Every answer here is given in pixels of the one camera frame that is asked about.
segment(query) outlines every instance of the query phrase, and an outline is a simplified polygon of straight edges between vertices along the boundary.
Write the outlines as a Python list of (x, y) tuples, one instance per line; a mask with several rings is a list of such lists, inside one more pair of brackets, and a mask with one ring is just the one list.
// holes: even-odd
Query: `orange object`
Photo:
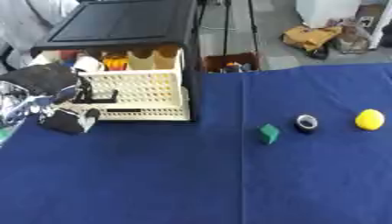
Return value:
[(109, 71), (123, 71), (127, 69), (128, 57), (126, 56), (106, 56), (103, 64)]

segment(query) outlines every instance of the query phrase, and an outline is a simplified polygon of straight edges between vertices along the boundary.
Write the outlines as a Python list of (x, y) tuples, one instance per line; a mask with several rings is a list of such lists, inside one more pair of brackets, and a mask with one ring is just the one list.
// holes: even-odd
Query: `yellow bag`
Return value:
[(311, 29), (300, 25), (283, 34), (283, 42), (289, 46), (304, 48), (307, 52), (319, 49), (323, 44), (341, 34), (340, 26)]

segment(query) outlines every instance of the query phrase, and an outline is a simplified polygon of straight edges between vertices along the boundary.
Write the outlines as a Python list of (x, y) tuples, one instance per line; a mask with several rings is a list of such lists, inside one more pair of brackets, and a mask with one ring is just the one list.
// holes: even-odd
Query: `white cabinet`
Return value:
[(361, 0), (297, 0), (297, 12), (311, 28), (325, 27), (329, 19), (354, 17)]

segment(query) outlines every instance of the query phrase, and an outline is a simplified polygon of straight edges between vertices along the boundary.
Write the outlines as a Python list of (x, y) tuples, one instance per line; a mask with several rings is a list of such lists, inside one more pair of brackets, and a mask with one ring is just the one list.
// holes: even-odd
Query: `white cup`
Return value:
[(80, 56), (74, 66), (76, 70), (86, 72), (86, 73), (93, 73), (98, 71), (104, 71), (105, 66), (99, 60), (90, 57), (90, 56)]

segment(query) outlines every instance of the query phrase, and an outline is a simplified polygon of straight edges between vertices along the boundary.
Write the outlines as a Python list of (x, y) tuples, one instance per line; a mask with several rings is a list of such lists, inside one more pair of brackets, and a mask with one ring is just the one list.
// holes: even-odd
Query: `person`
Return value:
[(14, 49), (10, 64), (28, 66), (32, 47), (78, 4), (76, 0), (0, 0), (0, 39)]

